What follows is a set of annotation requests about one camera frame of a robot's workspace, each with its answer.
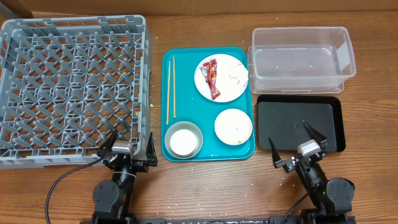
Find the white cup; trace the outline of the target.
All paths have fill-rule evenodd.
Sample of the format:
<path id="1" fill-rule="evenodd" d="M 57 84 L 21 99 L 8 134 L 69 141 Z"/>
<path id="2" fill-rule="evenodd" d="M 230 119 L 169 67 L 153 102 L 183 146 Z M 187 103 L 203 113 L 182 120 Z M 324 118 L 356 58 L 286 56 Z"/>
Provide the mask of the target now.
<path id="1" fill-rule="evenodd" d="M 171 150 L 178 156 L 189 156 L 197 146 L 197 137 L 187 129 L 173 133 L 170 138 Z"/>

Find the white napkin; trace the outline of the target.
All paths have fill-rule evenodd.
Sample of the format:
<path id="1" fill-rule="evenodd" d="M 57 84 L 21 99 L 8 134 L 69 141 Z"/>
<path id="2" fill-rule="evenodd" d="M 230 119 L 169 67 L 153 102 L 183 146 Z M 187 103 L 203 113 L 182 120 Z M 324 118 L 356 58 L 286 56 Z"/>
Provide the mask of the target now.
<path id="1" fill-rule="evenodd" d="M 248 82 L 248 70 L 244 65 L 237 65 L 229 71 L 229 82 L 236 86 L 245 86 Z"/>

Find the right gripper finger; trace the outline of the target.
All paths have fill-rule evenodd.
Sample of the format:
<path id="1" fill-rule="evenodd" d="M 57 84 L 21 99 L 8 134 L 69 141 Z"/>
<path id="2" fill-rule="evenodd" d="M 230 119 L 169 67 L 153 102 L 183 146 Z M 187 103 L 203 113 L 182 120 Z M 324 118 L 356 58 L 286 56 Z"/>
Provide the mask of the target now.
<path id="1" fill-rule="evenodd" d="M 310 136 L 311 139 L 315 140 L 321 149 L 326 149 L 328 145 L 328 138 L 324 136 L 322 133 L 318 132 L 314 129 L 309 123 L 303 120 L 303 125 L 306 129 L 306 132 Z"/>
<path id="2" fill-rule="evenodd" d="M 275 148 L 274 143 L 273 143 L 273 141 L 272 141 L 270 136 L 268 136 L 268 140 L 269 140 L 269 143 L 271 145 L 272 162 L 273 162 L 274 167 L 277 169 L 277 168 L 280 167 L 280 163 L 282 162 L 282 159 L 281 159 L 281 157 L 280 157 L 280 155 L 278 153 L 278 150 Z"/>

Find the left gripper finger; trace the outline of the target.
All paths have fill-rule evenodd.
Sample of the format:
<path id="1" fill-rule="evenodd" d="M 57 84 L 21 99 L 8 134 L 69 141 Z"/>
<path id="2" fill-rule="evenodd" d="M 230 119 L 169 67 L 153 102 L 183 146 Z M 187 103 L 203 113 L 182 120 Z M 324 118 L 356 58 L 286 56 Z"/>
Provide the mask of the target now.
<path id="1" fill-rule="evenodd" d="M 107 140 L 99 147 L 97 156 L 104 157 L 108 151 L 111 151 L 113 144 L 118 138 L 118 130 L 115 129 Z"/>
<path id="2" fill-rule="evenodd" d="M 146 148 L 146 162 L 148 166 L 151 167 L 157 167 L 158 164 L 158 159 L 157 159 L 157 154 L 155 151 L 154 147 L 154 138 L 153 138 L 153 133 L 150 133 L 149 138 L 148 138 L 148 143 L 147 143 L 147 148 Z"/>

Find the small pink bowl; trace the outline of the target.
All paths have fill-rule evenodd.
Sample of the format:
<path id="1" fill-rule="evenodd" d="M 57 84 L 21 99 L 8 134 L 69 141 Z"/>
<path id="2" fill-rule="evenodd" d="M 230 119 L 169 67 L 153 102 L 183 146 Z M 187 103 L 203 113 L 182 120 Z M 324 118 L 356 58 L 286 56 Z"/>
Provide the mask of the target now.
<path id="1" fill-rule="evenodd" d="M 237 146 L 250 138 L 253 126 L 250 117 L 245 112 L 231 108 L 222 111 L 216 117 L 214 129 L 221 142 Z"/>

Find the large white plate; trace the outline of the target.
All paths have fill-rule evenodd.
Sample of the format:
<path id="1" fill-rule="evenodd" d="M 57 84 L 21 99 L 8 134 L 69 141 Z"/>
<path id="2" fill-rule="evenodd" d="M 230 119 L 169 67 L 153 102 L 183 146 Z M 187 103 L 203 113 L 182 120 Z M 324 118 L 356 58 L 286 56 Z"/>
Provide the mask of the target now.
<path id="1" fill-rule="evenodd" d="M 210 89 L 206 83 L 205 77 L 201 72 L 200 66 L 203 63 L 214 58 L 216 59 L 218 66 L 216 87 L 220 91 L 220 96 L 212 100 Z M 236 57 L 227 54 L 214 54 L 203 59 L 197 65 L 194 74 L 194 83 L 199 93 L 202 96 L 204 96 L 206 99 L 217 103 L 226 103 L 239 98 L 245 92 L 249 81 L 245 86 L 236 86 L 232 85 L 229 82 L 229 71 L 237 65 L 244 65 L 244 64 Z"/>

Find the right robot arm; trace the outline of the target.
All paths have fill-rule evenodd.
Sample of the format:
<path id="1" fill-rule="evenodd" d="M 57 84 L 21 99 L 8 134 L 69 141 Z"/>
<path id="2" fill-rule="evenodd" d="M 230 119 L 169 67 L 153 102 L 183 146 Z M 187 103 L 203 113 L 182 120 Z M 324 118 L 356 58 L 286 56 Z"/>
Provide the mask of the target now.
<path id="1" fill-rule="evenodd" d="M 352 181 L 336 177 L 328 179 L 319 165 L 326 156 L 328 138 L 303 121 L 310 140 L 297 147 L 298 154 L 282 160 L 270 139 L 272 161 L 276 169 L 286 173 L 295 171 L 306 190 L 280 220 L 281 223 L 354 223 L 352 211 L 355 185 Z"/>

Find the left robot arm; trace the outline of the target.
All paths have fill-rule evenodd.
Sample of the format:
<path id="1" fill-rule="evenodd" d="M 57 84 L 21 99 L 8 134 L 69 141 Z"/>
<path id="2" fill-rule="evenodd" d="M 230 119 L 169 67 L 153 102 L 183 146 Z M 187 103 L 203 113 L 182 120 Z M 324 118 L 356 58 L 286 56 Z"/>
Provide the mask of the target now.
<path id="1" fill-rule="evenodd" d="M 118 131 L 114 130 L 99 147 L 103 164 L 113 173 L 111 179 L 100 182 L 93 190 L 92 223 L 138 222 L 129 212 L 137 173 L 147 173 L 158 163 L 153 134 L 149 134 L 148 140 L 145 148 L 135 150 L 131 141 L 118 140 Z"/>

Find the red snack wrapper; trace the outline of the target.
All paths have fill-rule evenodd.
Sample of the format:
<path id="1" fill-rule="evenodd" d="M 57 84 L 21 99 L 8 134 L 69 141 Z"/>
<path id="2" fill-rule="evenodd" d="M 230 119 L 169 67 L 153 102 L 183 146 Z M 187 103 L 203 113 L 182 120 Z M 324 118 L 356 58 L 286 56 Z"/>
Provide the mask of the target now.
<path id="1" fill-rule="evenodd" d="M 212 100 L 220 96 L 220 91 L 216 87 L 217 68 L 218 66 L 215 58 L 203 63 L 200 66 L 201 72 L 205 77 L 206 83 L 210 89 Z"/>

